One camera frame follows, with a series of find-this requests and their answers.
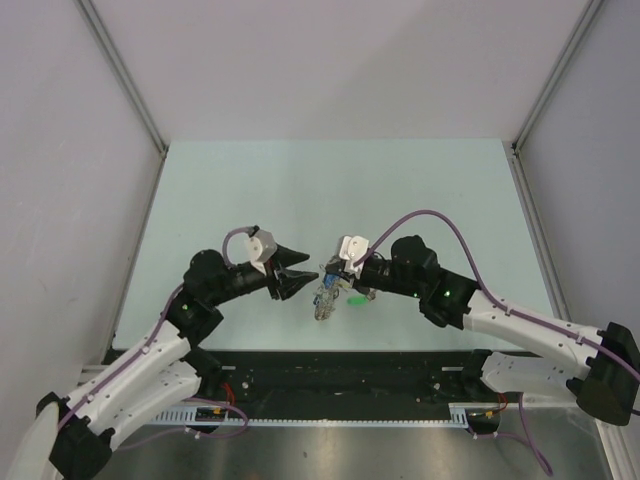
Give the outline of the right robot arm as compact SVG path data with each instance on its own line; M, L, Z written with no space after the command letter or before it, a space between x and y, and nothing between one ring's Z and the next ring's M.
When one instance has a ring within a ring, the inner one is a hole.
M484 401L494 392L568 398L600 421L629 424L639 393L639 348L627 327L539 316L445 269L417 235L396 240L387 259L367 255L367 244L359 236L343 237L326 273L360 293L415 298L420 313L438 327L489 335L526 351L522 359L486 351L464 368L461 388L469 399Z

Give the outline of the green key tag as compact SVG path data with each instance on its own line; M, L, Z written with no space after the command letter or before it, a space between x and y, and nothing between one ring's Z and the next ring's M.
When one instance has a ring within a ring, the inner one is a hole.
M347 304L351 306L364 305L368 302L368 299L364 296L352 296L347 299Z

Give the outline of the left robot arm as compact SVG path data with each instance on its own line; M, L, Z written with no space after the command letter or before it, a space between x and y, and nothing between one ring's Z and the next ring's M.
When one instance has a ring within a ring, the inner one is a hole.
M65 479L92 479L138 428L193 396L207 400L221 387L222 366L201 348L223 320L220 305L265 289L274 300L293 297L318 275L298 271L309 254L277 245L265 259L229 266L212 249L195 254L159 320L133 347L64 397L49 393L59 425L49 455Z

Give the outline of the silver disc keyring organiser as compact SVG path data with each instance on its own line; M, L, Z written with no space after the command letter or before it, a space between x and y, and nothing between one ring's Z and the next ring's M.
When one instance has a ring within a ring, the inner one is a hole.
M314 318L316 321L325 321L329 319L332 312L335 310L335 303L340 292L347 290L350 287L350 284L346 280L339 278L332 288L325 289L322 285L325 275L325 264L320 266L323 276L313 300Z

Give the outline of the blue key tag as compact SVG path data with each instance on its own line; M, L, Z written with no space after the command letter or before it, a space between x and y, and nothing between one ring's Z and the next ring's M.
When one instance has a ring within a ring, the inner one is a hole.
M324 275L322 285L325 289L330 289L334 286L334 284L338 281L339 277L334 274L326 273Z

